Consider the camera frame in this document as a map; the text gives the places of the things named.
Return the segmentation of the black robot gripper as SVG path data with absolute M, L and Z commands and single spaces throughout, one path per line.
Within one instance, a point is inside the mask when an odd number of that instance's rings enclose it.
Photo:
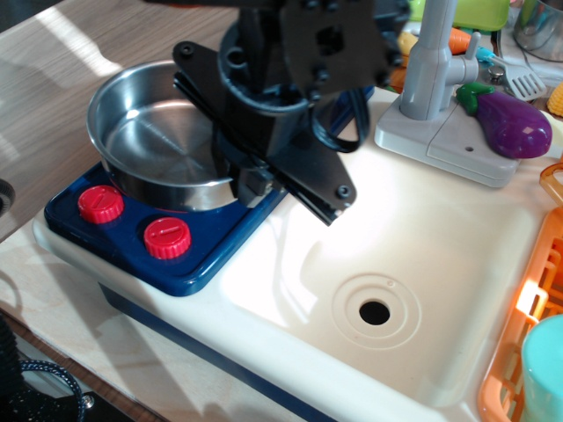
M 311 127 L 309 106 L 292 84 L 256 88 L 251 49 L 236 25 L 219 50 L 182 41 L 172 52 L 175 85 L 213 122 L 211 153 L 233 196 L 257 207 L 270 193 L 291 193 L 325 225 L 355 201 L 338 151 Z

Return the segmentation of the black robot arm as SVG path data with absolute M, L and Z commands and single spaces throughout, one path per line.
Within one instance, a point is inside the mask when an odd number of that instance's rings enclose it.
M 234 1 L 220 47 L 172 53 L 175 86 L 211 119 L 218 166 L 247 207 L 285 190 L 331 224 L 355 201 L 341 155 L 370 132 L 365 91 L 402 62 L 405 1 Z

